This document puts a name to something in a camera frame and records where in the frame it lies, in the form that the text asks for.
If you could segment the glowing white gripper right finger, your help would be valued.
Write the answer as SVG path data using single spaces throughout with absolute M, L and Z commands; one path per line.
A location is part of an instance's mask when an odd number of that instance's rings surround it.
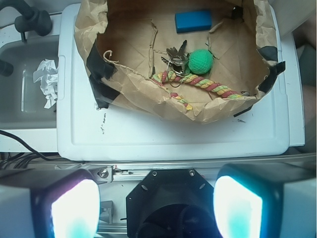
M 215 181 L 213 207 L 224 238 L 315 238 L 316 166 L 226 164 Z

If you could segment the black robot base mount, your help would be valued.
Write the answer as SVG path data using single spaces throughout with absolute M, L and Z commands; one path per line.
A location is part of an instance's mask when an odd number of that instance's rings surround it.
M 195 169 L 151 170 L 126 196 L 130 238 L 219 238 L 214 187 Z

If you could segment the glowing white gripper left finger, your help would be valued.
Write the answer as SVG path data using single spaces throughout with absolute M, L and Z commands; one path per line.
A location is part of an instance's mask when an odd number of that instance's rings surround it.
M 0 172 L 2 238 L 92 238 L 100 191 L 85 169 Z

